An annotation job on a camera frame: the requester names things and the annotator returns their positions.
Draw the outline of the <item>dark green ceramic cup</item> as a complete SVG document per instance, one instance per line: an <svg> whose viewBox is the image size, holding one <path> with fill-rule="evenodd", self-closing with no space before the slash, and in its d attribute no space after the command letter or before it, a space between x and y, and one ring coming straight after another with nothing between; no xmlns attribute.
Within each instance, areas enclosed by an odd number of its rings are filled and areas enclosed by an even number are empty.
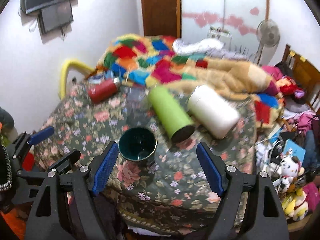
<svg viewBox="0 0 320 240"><path fill-rule="evenodd" d="M118 147L119 153L124 159L140 162L154 155L157 144L156 136L149 129L133 127L122 134Z"/></svg>

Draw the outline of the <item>yellow plush toy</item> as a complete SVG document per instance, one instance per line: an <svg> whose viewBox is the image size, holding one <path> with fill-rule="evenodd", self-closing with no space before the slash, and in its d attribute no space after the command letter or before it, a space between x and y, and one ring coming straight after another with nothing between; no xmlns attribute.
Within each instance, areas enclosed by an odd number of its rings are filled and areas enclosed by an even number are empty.
<svg viewBox="0 0 320 240"><path fill-rule="evenodd" d="M307 215L309 205L306 197L307 195L303 189L298 189L296 192L287 195L281 203L286 219L292 219L297 222Z"/></svg>

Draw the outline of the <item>white plush toy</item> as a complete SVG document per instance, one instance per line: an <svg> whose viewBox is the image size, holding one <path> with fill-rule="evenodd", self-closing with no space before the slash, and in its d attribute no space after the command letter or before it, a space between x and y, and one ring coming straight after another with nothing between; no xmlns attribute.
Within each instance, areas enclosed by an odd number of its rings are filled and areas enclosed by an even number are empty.
<svg viewBox="0 0 320 240"><path fill-rule="evenodd" d="M305 171L299 158L291 151L282 156L279 167L281 168L280 178L275 180L273 185L279 187L281 192L286 192L290 185Z"/></svg>

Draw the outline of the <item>blue booklet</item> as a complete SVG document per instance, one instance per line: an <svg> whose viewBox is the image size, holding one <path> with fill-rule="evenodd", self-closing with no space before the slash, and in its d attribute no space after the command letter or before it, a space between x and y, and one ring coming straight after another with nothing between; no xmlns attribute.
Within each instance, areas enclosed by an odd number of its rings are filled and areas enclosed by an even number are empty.
<svg viewBox="0 0 320 240"><path fill-rule="evenodd" d="M287 141L285 141L283 153L287 155L296 156L302 163L305 157L306 150L301 146L297 145L291 139L287 139Z"/></svg>

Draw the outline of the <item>floral green bedspread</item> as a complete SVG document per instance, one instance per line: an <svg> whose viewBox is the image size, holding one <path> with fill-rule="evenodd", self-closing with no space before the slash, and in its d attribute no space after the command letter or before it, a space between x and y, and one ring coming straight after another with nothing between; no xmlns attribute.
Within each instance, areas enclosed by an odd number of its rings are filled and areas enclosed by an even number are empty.
<svg viewBox="0 0 320 240"><path fill-rule="evenodd" d="M157 138L156 152L139 163L118 157L104 196L134 227L163 235L186 235L204 228L212 222L220 199L209 187L196 146L205 142L226 164L251 173L256 137L253 101L231 102L240 120L224 139L217 140L197 126L191 137L173 144L150 107L138 121L128 119L128 88L121 87L116 95L94 105L87 94L88 84L75 85L44 123L54 127L55 133L35 146L36 165L45 170L73 149L81 153L76 166L87 165L129 128L145 127Z"/></svg>

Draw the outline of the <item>white thermos bottle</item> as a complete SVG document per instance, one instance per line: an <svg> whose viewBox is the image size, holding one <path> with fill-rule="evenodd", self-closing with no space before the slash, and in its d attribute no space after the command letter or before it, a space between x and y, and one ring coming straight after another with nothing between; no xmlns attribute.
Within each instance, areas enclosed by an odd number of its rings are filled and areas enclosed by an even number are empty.
<svg viewBox="0 0 320 240"><path fill-rule="evenodd" d="M240 120L240 113L208 85L195 88L187 108L217 139L225 138Z"/></svg>

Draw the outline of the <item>lime green thermos bottle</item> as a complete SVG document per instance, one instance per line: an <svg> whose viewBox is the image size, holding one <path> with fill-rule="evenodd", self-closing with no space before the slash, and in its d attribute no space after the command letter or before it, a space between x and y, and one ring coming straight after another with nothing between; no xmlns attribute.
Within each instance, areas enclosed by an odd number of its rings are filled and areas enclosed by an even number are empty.
<svg viewBox="0 0 320 240"><path fill-rule="evenodd" d="M187 140L195 131L195 124L180 103L163 86L150 89L148 100L173 143Z"/></svg>

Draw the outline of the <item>red thermos bottle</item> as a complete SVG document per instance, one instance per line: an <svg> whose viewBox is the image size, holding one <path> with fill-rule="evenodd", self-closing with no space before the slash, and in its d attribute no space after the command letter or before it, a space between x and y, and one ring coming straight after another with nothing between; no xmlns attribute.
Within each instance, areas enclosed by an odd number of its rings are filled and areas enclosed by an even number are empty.
<svg viewBox="0 0 320 240"><path fill-rule="evenodd" d="M116 94L121 85L120 78L106 79L88 90L88 95L94 104L100 103Z"/></svg>

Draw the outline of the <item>red plush toy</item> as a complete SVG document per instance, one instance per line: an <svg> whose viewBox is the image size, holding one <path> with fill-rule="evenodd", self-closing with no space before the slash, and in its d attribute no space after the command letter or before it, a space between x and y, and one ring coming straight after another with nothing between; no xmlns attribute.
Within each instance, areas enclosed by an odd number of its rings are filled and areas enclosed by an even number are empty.
<svg viewBox="0 0 320 240"><path fill-rule="evenodd" d="M305 96L304 90L300 88L295 80L289 76L283 76L281 79L276 81L276 85L284 96L293 95L297 99L301 99Z"/></svg>

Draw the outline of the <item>clear glass tumbler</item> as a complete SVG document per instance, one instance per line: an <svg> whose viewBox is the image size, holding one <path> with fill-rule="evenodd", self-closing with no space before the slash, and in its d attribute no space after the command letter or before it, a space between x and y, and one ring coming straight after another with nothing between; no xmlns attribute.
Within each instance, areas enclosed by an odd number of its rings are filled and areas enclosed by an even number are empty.
<svg viewBox="0 0 320 240"><path fill-rule="evenodd" d="M129 87L125 105L130 121L138 121L138 118L145 117L149 110L148 90L142 87Z"/></svg>

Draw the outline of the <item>pink clothing pile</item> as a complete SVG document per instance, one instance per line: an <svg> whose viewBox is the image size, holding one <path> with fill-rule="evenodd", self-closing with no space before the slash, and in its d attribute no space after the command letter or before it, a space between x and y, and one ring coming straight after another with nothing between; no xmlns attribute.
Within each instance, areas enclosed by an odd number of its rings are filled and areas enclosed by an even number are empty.
<svg viewBox="0 0 320 240"><path fill-rule="evenodd" d="M272 76L276 81L283 78L283 73L276 66L262 66L261 69L268 75Z"/></svg>

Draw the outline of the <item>wooden headboard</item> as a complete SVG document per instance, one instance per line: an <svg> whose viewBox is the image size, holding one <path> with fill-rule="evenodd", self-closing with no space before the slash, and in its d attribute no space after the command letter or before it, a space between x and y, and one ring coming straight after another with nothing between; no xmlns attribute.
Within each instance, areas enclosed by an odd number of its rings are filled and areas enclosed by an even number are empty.
<svg viewBox="0 0 320 240"><path fill-rule="evenodd" d="M305 91L306 103L319 115L319 70L289 44L285 46L282 60L289 64L293 79Z"/></svg>

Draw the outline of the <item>white grey crumpled sheet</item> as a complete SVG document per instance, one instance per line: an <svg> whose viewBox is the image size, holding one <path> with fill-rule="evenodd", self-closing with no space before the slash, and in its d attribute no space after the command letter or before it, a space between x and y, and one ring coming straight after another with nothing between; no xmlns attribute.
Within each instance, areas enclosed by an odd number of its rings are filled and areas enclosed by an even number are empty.
<svg viewBox="0 0 320 240"><path fill-rule="evenodd" d="M236 51L228 51L224 43L215 38L205 38L196 43L185 43L181 38L172 44L173 51L178 55L204 54L208 57L248 61L249 58Z"/></svg>

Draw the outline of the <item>colourful patchwork blanket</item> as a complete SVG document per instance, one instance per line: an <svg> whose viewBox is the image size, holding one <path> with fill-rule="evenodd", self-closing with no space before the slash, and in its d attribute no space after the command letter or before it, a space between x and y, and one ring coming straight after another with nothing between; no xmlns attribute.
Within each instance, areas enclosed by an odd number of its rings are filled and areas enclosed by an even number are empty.
<svg viewBox="0 0 320 240"><path fill-rule="evenodd" d="M172 36L126 34L114 39L97 63L121 76L141 70L147 74L142 84L148 88L191 93L208 85L227 99L254 101L257 127L270 128L280 118L284 98L275 79L248 61L215 59L201 54L178 55Z"/></svg>

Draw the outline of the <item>white small cabinet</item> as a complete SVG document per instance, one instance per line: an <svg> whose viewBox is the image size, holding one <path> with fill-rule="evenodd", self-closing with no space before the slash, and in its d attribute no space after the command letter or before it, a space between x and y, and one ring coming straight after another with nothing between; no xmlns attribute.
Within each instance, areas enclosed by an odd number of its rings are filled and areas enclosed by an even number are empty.
<svg viewBox="0 0 320 240"><path fill-rule="evenodd" d="M231 50L231 44L232 44L232 34L231 32L210 26L208 33L207 33L208 38L215 38L222 42L224 44L223 48L227 50Z"/></svg>

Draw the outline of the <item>standing electric fan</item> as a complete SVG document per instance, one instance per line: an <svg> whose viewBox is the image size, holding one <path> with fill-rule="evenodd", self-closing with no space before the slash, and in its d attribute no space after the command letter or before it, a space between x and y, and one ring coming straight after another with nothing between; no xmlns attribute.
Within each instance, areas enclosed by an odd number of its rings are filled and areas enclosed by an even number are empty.
<svg viewBox="0 0 320 240"><path fill-rule="evenodd" d="M280 30L273 20L263 20L257 28L258 48L253 54L253 62L258 65L269 63L280 41Z"/></svg>

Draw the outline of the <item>frosted wardrobe with hearts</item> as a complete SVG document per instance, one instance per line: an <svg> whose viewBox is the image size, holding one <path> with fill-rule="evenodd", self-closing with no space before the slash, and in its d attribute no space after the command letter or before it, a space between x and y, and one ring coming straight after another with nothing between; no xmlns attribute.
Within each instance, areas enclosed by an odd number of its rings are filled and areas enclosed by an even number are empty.
<svg viewBox="0 0 320 240"><path fill-rule="evenodd" d="M181 38L187 43L206 38L210 28L231 33L227 48L248 56L257 52L257 27L266 15L266 0L181 0Z"/></svg>

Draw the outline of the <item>brown wooden door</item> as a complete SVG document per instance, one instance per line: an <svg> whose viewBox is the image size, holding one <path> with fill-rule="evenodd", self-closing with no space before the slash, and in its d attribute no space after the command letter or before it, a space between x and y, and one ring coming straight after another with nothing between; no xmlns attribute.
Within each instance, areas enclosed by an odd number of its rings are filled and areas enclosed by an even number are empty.
<svg viewBox="0 0 320 240"><path fill-rule="evenodd" d="M181 36L181 0L141 0L145 36Z"/></svg>

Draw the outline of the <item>yellow foam padded rail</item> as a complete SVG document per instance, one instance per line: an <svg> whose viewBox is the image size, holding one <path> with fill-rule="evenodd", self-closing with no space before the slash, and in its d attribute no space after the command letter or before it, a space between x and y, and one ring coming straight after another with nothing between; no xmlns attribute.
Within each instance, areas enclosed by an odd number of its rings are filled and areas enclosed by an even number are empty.
<svg viewBox="0 0 320 240"><path fill-rule="evenodd" d="M94 68L77 60L65 59L61 66L60 81L59 81L59 98L62 100L67 94L67 81L69 72L75 69L82 74L90 74Z"/></svg>

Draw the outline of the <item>small black wall monitor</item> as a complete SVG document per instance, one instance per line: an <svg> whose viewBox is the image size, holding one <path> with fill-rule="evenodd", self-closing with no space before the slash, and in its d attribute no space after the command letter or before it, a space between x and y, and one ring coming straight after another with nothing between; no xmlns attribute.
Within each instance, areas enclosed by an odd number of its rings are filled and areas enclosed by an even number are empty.
<svg viewBox="0 0 320 240"><path fill-rule="evenodd" d="M42 35L62 29L72 22L73 12L70 1L56 3L40 10L39 27Z"/></svg>

